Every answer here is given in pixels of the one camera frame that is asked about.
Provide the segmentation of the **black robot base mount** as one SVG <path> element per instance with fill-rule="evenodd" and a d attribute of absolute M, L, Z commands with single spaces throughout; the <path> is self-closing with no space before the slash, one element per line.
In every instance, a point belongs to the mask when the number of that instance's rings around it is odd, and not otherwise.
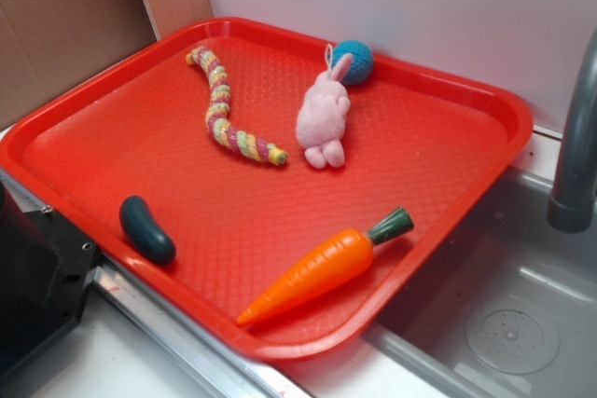
<path fill-rule="evenodd" d="M 81 321 L 99 250 L 57 211 L 23 211 L 1 187 L 1 380 Z"/>

